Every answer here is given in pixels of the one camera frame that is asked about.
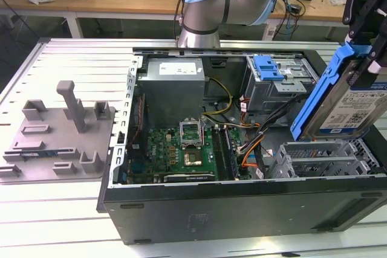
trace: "sticker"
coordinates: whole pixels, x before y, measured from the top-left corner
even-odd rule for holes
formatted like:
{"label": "sticker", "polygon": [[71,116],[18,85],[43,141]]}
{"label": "sticker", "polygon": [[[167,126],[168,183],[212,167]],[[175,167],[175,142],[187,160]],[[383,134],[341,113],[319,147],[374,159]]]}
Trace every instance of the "sticker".
{"label": "sticker", "polygon": [[267,154],[263,154],[262,157],[273,157],[273,150],[272,149],[265,150],[265,152]]}
{"label": "sticker", "polygon": [[195,234],[203,233],[209,226],[209,214],[190,214],[187,222],[187,232]]}
{"label": "sticker", "polygon": [[22,153],[22,156],[39,156],[38,153]]}
{"label": "sticker", "polygon": [[246,105],[246,103],[241,103],[241,111],[242,112],[247,112],[247,105]]}
{"label": "sticker", "polygon": [[381,83],[373,84],[367,91],[347,90],[320,129],[328,133],[353,131],[383,103],[387,96],[386,90],[387,84]]}
{"label": "sticker", "polygon": [[160,75],[196,75],[195,63],[161,63]]}
{"label": "sticker", "polygon": [[279,72],[285,75],[292,75],[291,69],[280,69]]}
{"label": "sticker", "polygon": [[264,174],[260,171],[259,168],[256,168],[255,174],[256,174],[256,176],[257,176],[259,179],[264,179]]}

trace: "yellow wire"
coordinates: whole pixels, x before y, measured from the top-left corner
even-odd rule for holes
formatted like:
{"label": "yellow wire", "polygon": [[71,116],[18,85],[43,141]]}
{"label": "yellow wire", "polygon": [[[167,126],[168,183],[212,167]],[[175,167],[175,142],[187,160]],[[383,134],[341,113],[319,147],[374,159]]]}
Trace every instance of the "yellow wire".
{"label": "yellow wire", "polygon": [[216,115],[216,114],[220,114],[220,113],[223,113],[223,112],[226,112],[227,110],[230,109],[231,105],[232,105],[232,96],[230,94],[230,91],[226,88],[226,86],[224,86],[221,82],[219,82],[217,79],[215,78],[210,78],[210,80],[213,80],[215,82],[217,82],[226,92],[227,94],[229,95],[229,104],[227,105],[226,108],[222,109],[222,110],[219,110],[219,111],[210,111],[210,112],[203,112],[203,115]]}

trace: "floor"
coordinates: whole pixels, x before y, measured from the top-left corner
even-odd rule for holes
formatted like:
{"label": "floor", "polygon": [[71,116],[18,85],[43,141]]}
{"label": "floor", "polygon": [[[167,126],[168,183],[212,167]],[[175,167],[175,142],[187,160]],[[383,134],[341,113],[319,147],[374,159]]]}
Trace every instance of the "floor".
{"label": "floor", "polygon": [[[34,47],[37,39],[20,19],[13,18],[15,27],[11,31],[0,25],[0,92],[18,70],[24,59]],[[62,18],[42,18],[29,16],[27,24],[40,37],[71,37]],[[124,32],[119,32],[116,19],[81,19],[84,37],[172,39],[172,21],[124,20]],[[331,40],[326,40],[327,27],[300,26],[294,33],[293,41],[337,41],[344,40],[348,30],[337,28]],[[242,25],[220,26],[221,39],[260,40],[264,25],[246,27]],[[278,34],[275,40],[289,40],[289,36]]]}

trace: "hard drive label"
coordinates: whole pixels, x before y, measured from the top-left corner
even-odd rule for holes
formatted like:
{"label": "hard drive label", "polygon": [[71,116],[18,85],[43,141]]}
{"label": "hard drive label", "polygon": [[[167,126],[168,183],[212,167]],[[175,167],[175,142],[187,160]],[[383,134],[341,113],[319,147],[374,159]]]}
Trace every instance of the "hard drive label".
{"label": "hard drive label", "polygon": [[321,132],[352,132],[372,114],[386,95],[386,83],[376,83],[364,91],[347,90],[320,127]]}

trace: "ram slot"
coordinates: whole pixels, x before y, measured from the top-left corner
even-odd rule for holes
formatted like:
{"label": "ram slot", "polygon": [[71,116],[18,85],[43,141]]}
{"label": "ram slot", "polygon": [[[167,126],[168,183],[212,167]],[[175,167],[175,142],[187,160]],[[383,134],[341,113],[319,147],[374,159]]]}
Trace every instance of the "ram slot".
{"label": "ram slot", "polygon": [[219,129],[211,128],[213,151],[216,162],[216,170],[220,181],[234,180],[232,166],[229,162],[227,140]]}

